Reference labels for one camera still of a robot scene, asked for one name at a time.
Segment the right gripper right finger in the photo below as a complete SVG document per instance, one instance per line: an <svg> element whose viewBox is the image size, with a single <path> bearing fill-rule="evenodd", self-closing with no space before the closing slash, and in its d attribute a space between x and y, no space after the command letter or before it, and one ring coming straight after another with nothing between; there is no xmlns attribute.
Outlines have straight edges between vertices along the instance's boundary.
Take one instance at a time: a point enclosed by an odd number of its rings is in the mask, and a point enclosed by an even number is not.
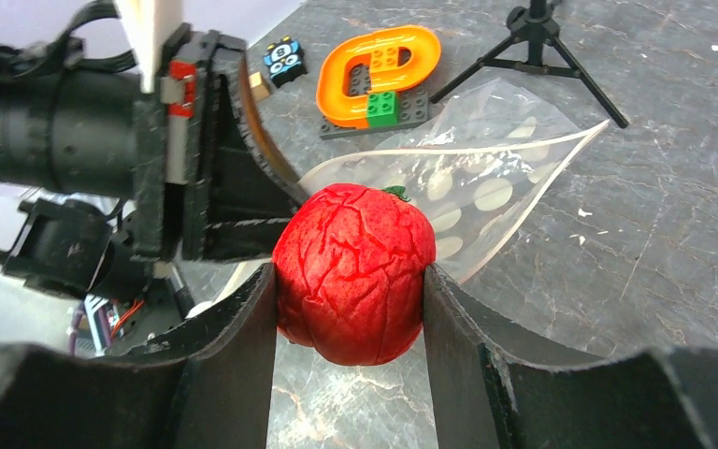
<svg viewBox="0 0 718 449"><path fill-rule="evenodd" d="M718 448L718 349L610 359L424 275L424 340L442 448Z"/></svg>

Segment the clear dotted zip bag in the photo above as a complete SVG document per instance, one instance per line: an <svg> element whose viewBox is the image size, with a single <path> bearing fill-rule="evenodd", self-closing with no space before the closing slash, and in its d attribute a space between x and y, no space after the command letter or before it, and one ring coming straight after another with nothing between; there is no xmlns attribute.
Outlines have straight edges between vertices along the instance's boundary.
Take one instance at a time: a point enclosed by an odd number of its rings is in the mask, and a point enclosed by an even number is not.
<svg viewBox="0 0 718 449"><path fill-rule="evenodd" d="M501 253L556 178L609 126L572 121L525 87L470 84L402 131L323 140L317 117L288 128L261 108L281 153L313 193L336 182L402 186L434 228L438 264L481 304L510 316Z"/></svg>

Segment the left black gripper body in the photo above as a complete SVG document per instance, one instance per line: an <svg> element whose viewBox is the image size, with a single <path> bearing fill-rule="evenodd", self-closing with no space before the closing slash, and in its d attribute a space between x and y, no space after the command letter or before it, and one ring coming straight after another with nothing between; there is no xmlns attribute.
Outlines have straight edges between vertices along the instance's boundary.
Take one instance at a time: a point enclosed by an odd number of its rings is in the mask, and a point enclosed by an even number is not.
<svg viewBox="0 0 718 449"><path fill-rule="evenodd" d="M181 25L163 46L154 93L134 104L136 212L130 229L136 255L145 260L205 261L219 106L212 66L219 49L246 56L239 37Z"/></svg>

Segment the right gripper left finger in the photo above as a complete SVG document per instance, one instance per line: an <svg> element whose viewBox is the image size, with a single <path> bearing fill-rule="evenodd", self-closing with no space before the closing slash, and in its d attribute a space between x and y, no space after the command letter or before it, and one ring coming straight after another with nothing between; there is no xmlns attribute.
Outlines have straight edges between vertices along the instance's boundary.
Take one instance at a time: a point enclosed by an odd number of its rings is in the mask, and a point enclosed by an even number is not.
<svg viewBox="0 0 718 449"><path fill-rule="evenodd" d="M0 345L0 448L262 448L275 274L121 356Z"/></svg>

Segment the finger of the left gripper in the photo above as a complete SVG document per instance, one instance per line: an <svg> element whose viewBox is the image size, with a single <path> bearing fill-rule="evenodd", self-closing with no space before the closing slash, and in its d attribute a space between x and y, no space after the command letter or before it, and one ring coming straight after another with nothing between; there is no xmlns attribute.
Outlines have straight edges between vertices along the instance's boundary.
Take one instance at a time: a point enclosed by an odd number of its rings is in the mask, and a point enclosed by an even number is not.
<svg viewBox="0 0 718 449"><path fill-rule="evenodd" d="M210 220L287 218L309 195L299 175L264 128L242 51L219 49L212 68L219 106L211 184Z"/></svg>
<svg viewBox="0 0 718 449"><path fill-rule="evenodd" d="M201 259L231 262L270 256L293 215L212 222L205 217Z"/></svg>

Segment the red apple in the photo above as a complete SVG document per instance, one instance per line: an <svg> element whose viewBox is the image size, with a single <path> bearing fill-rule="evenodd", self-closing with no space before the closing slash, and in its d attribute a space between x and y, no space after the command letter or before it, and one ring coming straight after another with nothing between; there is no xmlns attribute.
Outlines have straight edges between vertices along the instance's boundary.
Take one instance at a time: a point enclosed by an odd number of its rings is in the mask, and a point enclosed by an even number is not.
<svg viewBox="0 0 718 449"><path fill-rule="evenodd" d="M435 231L404 186L324 187L272 254L277 330L337 365L386 364L420 335L435 260Z"/></svg>

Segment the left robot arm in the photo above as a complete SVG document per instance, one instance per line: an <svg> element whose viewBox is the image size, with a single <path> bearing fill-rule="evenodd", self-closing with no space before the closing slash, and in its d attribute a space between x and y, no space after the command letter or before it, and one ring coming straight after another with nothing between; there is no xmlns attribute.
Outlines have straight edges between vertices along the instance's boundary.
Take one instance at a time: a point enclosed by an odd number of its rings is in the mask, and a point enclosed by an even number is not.
<svg viewBox="0 0 718 449"><path fill-rule="evenodd" d="M24 200L3 274L79 300L100 353L180 324L176 260L268 256L306 200L263 127L246 44L179 1L93 1L52 42L0 44L0 182Z"/></svg>

